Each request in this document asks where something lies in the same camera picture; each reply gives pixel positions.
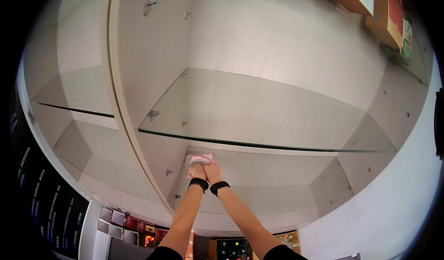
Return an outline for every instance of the wall hook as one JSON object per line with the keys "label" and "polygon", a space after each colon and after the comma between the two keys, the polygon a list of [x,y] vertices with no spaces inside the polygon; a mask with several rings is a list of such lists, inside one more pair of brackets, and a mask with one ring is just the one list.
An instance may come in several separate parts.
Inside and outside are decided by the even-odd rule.
{"label": "wall hook", "polygon": [[152,1],[152,2],[149,2],[148,4],[145,4],[145,6],[143,7],[143,15],[148,16],[148,14],[150,13],[150,7],[152,5],[156,5],[156,4],[157,4],[156,1]]}

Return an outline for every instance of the red box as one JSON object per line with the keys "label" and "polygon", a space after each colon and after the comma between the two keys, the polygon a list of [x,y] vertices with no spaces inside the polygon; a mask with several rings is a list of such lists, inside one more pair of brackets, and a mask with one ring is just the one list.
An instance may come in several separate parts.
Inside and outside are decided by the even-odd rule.
{"label": "red box", "polygon": [[126,229],[138,231],[140,227],[140,220],[135,217],[131,217],[129,215],[125,216],[125,222],[123,223],[123,227]]}
{"label": "red box", "polygon": [[404,11],[401,0],[375,0],[373,16],[365,25],[386,45],[400,50],[404,32]]}
{"label": "red box", "polygon": [[144,220],[140,221],[139,232],[149,236],[154,236],[156,233],[154,224],[150,224],[149,222],[146,222]]}

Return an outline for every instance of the person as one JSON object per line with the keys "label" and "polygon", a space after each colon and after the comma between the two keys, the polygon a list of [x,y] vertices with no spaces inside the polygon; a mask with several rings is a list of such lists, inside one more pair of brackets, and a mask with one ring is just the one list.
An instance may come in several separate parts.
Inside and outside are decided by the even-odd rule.
{"label": "person", "polygon": [[195,163],[190,166],[188,172],[193,179],[177,209],[171,228],[147,260],[180,260],[185,257],[194,219],[199,210],[204,191],[208,189],[207,181],[211,184],[211,192],[220,199],[226,211],[260,259],[306,260],[305,257],[283,245],[262,226],[256,216],[224,181],[222,169],[218,164],[202,165]]}

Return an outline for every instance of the wrist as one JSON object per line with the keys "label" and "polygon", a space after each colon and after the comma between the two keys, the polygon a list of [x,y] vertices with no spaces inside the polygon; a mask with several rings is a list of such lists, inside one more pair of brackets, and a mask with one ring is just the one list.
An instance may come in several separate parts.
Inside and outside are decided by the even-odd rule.
{"label": "wrist", "polygon": [[222,182],[222,181],[224,181],[223,178],[217,178],[217,179],[215,179],[215,180],[208,181],[208,183],[209,183],[210,185],[214,185],[214,184],[219,183],[219,182]]}

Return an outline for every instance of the black sleeve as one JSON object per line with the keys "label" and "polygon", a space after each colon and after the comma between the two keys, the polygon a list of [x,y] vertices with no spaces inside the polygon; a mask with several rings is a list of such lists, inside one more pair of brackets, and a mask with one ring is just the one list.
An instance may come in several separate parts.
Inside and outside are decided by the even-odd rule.
{"label": "black sleeve", "polygon": [[153,251],[153,253],[147,258],[147,260],[160,260],[160,259],[183,260],[182,256],[180,256],[180,254],[177,251],[167,247],[157,247]]}
{"label": "black sleeve", "polygon": [[264,256],[264,260],[274,260],[274,259],[295,259],[295,260],[307,260],[307,258],[302,255],[297,254],[292,251],[286,245],[279,245],[267,252]]}

